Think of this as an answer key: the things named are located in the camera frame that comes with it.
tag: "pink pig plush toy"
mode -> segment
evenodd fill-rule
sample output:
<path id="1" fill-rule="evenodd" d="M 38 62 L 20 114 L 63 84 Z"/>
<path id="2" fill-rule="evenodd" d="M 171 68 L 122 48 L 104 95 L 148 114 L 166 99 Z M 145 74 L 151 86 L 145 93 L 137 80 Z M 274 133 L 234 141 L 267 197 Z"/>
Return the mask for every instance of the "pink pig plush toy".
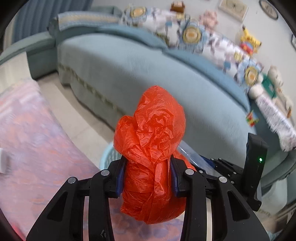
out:
<path id="1" fill-rule="evenodd" d="M 214 30 L 214 28 L 218 24 L 217 13 L 214 11 L 206 10 L 203 15 L 200 15 L 199 23 L 204 25 L 208 30 Z"/>

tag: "wall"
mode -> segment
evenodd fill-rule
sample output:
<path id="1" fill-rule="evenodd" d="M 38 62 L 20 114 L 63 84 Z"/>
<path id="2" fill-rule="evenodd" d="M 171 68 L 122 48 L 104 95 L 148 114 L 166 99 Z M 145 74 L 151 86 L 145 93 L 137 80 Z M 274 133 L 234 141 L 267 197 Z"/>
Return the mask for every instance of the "wall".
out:
<path id="1" fill-rule="evenodd" d="M 279 16 L 277 21 L 269 18 L 261 9 L 259 0 L 242 0 L 249 6 L 249 10 L 243 24 L 249 32 L 255 35 L 262 46 L 257 58 L 265 66 L 267 72 L 270 65 L 276 65 L 281 71 L 284 92 L 291 97 L 296 107 L 296 51 L 291 45 L 292 31 Z M 125 9 L 129 3 L 136 6 L 151 6 L 169 9 L 172 1 L 169 0 L 94 0 L 94 6 L 115 5 L 120 9 Z M 205 10 L 217 10 L 219 25 L 216 31 L 224 34 L 231 40 L 235 40 L 237 33 L 241 30 L 242 23 L 230 15 L 218 10 L 220 0 L 185 0 L 186 13 L 194 18 L 198 18 Z M 292 112 L 293 119 L 296 120 L 296 110 Z"/>

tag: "red plastic bag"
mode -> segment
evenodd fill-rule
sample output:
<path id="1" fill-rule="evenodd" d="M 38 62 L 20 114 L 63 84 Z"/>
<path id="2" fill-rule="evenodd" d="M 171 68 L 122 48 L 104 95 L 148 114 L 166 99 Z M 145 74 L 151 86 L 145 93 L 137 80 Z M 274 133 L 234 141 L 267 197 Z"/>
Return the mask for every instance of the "red plastic bag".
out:
<path id="1" fill-rule="evenodd" d="M 171 190 L 170 156 L 185 132 L 181 105 L 163 88 L 152 86 L 142 95 L 134 116 L 122 117 L 116 127 L 114 148 L 128 159 L 121 212 L 147 224 L 178 217 L 185 198 Z"/>

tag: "framed picture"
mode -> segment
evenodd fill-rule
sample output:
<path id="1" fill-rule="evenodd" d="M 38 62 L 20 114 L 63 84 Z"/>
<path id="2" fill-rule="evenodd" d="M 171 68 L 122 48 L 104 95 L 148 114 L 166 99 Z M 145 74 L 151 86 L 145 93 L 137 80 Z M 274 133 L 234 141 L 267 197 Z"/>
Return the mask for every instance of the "framed picture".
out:
<path id="1" fill-rule="evenodd" d="M 273 20 L 277 20 L 279 18 L 279 14 L 274 6 L 272 6 L 267 0 L 259 0 L 259 4 L 262 10 L 272 18 Z"/>
<path id="2" fill-rule="evenodd" d="M 222 0 L 219 9 L 243 22 L 249 7 L 239 0 Z"/>
<path id="3" fill-rule="evenodd" d="M 292 34 L 291 44 L 293 45 L 294 49 L 296 50 L 296 38 L 295 38 L 294 34 Z"/>

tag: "metal bolt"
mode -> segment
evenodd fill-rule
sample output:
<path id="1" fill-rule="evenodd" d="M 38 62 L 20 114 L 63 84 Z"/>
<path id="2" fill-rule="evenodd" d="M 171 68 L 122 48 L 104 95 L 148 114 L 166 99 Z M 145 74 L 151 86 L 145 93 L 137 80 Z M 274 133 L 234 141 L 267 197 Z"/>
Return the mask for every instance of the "metal bolt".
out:
<path id="1" fill-rule="evenodd" d="M 101 171 L 102 176 L 108 176 L 109 174 L 110 174 L 110 172 L 108 170 Z"/>
<path id="2" fill-rule="evenodd" d="M 222 182 L 222 183 L 226 183 L 227 178 L 226 177 L 219 177 L 219 181 Z"/>
<path id="3" fill-rule="evenodd" d="M 187 175 L 193 175 L 194 171 L 192 169 L 186 169 L 185 173 Z"/>
<path id="4" fill-rule="evenodd" d="M 76 182 L 76 178 L 71 177 L 68 179 L 68 183 L 74 183 L 74 182 Z"/>

